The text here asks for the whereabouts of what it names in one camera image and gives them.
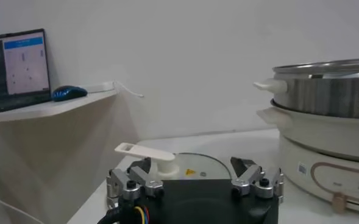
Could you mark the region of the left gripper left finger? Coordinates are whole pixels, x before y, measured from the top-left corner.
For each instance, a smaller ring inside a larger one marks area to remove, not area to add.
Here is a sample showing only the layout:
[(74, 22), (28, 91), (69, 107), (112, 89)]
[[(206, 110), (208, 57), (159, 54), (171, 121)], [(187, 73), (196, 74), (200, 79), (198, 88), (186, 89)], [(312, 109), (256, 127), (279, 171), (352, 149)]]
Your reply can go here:
[(111, 169), (106, 177), (108, 207), (115, 207), (119, 199), (134, 203), (142, 197), (161, 199), (164, 196), (163, 181), (153, 178), (148, 171), (151, 159), (133, 162), (126, 171)]

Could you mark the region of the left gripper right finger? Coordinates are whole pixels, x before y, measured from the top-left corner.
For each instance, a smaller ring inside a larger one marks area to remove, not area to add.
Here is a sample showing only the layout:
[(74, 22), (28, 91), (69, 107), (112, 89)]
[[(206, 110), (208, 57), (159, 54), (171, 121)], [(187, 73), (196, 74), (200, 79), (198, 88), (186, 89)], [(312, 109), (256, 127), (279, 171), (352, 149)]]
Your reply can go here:
[(281, 168), (270, 167), (266, 170), (253, 160), (231, 157), (230, 163), (236, 177), (231, 179), (232, 197), (241, 199), (254, 192), (260, 199), (276, 197), (283, 202), (284, 174)]

